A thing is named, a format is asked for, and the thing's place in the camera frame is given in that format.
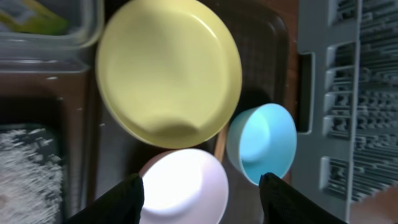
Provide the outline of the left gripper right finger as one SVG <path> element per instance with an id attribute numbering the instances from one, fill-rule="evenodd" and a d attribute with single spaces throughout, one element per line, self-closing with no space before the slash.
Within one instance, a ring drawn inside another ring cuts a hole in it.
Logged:
<path id="1" fill-rule="evenodd" d="M 259 195 L 264 224 L 346 224 L 273 173 L 261 175 Z"/>

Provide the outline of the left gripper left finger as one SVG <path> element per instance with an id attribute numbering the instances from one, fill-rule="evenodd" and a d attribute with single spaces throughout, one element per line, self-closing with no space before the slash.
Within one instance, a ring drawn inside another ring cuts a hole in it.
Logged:
<path id="1" fill-rule="evenodd" d="M 107 191 L 92 205 L 65 221 L 67 224 L 139 224 L 144 204 L 144 185 L 139 174 Z"/>

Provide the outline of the white bowl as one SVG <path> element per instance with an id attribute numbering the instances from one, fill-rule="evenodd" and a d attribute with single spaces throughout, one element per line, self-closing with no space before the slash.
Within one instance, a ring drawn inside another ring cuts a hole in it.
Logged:
<path id="1" fill-rule="evenodd" d="M 144 184 L 141 224 L 219 224 L 229 183 L 214 155 L 202 149 L 163 152 L 140 170 Z"/>

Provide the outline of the light blue bowl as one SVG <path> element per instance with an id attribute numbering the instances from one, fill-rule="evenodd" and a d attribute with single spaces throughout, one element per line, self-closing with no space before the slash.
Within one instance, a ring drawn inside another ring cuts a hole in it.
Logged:
<path id="1" fill-rule="evenodd" d="M 227 157 L 248 182 L 259 185 L 268 172 L 283 178 L 297 149 L 297 131 L 290 113 L 268 103 L 242 113 L 229 126 Z"/>

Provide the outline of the pile of white rice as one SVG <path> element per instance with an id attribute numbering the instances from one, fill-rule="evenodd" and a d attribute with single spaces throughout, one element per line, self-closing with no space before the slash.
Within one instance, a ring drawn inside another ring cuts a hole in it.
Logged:
<path id="1" fill-rule="evenodd" d="M 44 128 L 1 133 L 1 223 L 59 223 L 63 167 Z"/>

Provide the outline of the green snack wrapper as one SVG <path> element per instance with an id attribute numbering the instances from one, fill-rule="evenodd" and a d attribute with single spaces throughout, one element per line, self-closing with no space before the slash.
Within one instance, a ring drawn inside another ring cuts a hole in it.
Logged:
<path id="1" fill-rule="evenodd" d="M 60 35 L 68 21 L 33 0 L 1 0 L 1 32 Z"/>

